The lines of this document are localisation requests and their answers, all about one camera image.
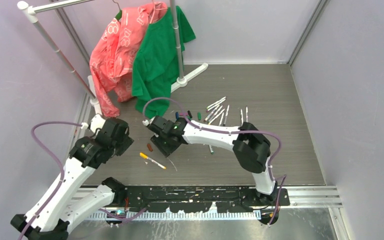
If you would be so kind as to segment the brown pen cap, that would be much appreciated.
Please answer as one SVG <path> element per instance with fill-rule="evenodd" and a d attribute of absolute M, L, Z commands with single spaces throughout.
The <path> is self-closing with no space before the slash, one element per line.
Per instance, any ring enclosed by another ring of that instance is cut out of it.
<path fill-rule="evenodd" d="M 148 148 L 148 150 L 149 150 L 150 152 L 153 151 L 152 145 L 151 145 L 150 143 L 147 144 L 147 148 Z"/>

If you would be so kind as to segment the black pen cap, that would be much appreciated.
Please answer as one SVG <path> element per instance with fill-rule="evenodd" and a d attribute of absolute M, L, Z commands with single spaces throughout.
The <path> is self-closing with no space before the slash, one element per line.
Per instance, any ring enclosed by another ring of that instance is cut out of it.
<path fill-rule="evenodd" d="M 187 111 L 187 115 L 189 119 L 193 118 L 192 112 L 190 110 Z"/>

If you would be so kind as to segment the small marker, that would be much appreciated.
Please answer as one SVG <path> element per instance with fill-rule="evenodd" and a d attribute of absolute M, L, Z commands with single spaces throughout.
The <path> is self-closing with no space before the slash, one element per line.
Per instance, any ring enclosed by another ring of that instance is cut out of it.
<path fill-rule="evenodd" d="M 226 98 L 227 98 L 227 97 L 224 96 L 224 97 L 220 98 L 219 100 L 213 102 L 212 104 L 208 105 L 208 106 L 206 107 L 206 111 L 208 112 L 208 111 L 209 111 L 210 109 L 212 109 L 214 106 L 217 106 L 218 104 L 220 104 L 221 102 L 223 102 Z"/>

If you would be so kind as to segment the purple cap marker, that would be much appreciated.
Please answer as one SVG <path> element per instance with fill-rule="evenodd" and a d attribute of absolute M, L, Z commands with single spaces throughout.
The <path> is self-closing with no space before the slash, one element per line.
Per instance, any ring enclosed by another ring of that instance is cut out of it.
<path fill-rule="evenodd" d="M 222 104 L 219 104 L 217 105 L 206 117 L 205 119 L 203 120 L 204 122 L 207 122 L 214 114 L 215 112 L 220 108 L 222 107 L 223 105 Z"/>

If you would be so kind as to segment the grey clear cap marker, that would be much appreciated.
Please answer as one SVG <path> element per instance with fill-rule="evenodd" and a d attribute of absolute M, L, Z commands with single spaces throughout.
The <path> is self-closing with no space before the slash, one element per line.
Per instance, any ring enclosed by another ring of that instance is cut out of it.
<path fill-rule="evenodd" d="M 213 154 L 214 154 L 214 149 L 213 149 L 213 147 L 212 147 L 211 145 L 209 145 L 208 148 L 209 148 L 210 153 L 213 155 Z"/>

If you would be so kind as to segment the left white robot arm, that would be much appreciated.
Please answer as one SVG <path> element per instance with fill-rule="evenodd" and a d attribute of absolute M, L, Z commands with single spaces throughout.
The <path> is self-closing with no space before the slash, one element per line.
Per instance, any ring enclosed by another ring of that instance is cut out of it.
<path fill-rule="evenodd" d="M 99 113 L 90 122 L 73 126 L 92 131 L 92 136 L 79 138 L 62 162 L 39 140 L 35 131 L 45 125 L 67 125 L 66 121 L 46 121 L 31 129 L 36 143 L 56 162 L 60 173 L 41 199 L 24 214 L 16 214 L 10 224 L 20 233 L 19 239 L 66 240 L 88 216 L 103 207 L 121 206 L 127 200 L 126 186 L 108 177 L 91 193 L 70 205 L 69 202 L 84 182 L 114 156 L 121 156 L 134 142 L 129 124 L 119 118 L 104 118 Z"/>

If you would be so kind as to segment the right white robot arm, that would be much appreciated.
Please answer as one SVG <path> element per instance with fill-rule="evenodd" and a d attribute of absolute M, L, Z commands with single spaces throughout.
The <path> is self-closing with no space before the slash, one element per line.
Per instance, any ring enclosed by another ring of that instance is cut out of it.
<path fill-rule="evenodd" d="M 239 165 L 252 173 L 259 202 L 268 206 L 277 199 L 278 185 L 269 169 L 271 143 L 253 124 L 244 122 L 241 126 L 226 127 L 183 117 L 171 121 L 162 116 L 145 119 L 142 123 L 153 132 L 150 140 L 165 157 L 181 145 L 193 144 L 232 152 Z"/>

